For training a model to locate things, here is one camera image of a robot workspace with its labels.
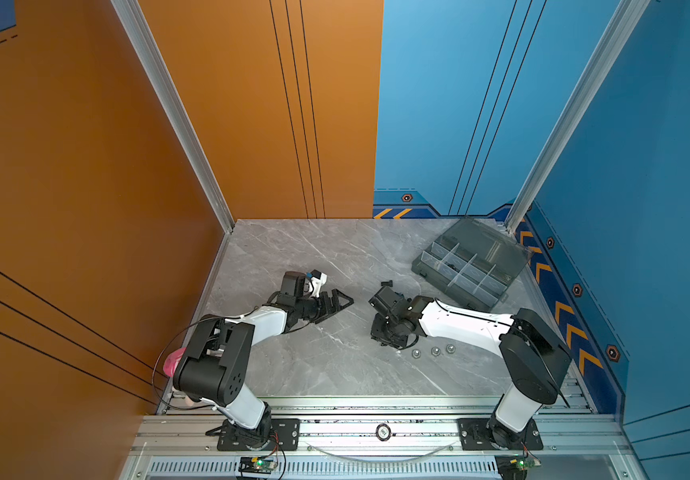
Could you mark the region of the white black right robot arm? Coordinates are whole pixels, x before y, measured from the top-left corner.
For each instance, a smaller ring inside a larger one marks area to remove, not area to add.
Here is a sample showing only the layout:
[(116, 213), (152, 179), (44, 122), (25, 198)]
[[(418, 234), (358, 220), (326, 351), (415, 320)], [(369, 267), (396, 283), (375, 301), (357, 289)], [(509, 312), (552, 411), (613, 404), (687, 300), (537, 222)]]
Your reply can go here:
[(535, 311), (479, 312), (433, 297), (407, 298), (388, 285), (369, 304), (376, 310), (371, 337), (383, 346), (405, 350), (422, 337), (444, 338), (503, 359), (511, 383), (490, 418), (458, 422), (465, 449), (542, 448), (534, 416), (563, 396), (572, 356), (566, 342)]

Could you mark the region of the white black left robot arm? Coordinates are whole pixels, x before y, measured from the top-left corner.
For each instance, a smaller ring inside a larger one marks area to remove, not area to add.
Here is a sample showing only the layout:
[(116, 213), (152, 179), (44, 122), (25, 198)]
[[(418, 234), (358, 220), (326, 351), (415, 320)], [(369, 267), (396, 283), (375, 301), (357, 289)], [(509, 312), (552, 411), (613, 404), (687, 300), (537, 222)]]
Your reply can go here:
[(277, 292), (268, 303), (241, 318), (206, 315), (171, 374), (173, 388), (194, 402), (211, 405), (225, 417), (223, 425), (208, 435), (261, 449), (271, 441), (272, 413), (269, 404), (245, 385), (252, 347), (294, 332), (300, 321), (318, 324), (354, 303), (338, 289), (297, 297)]

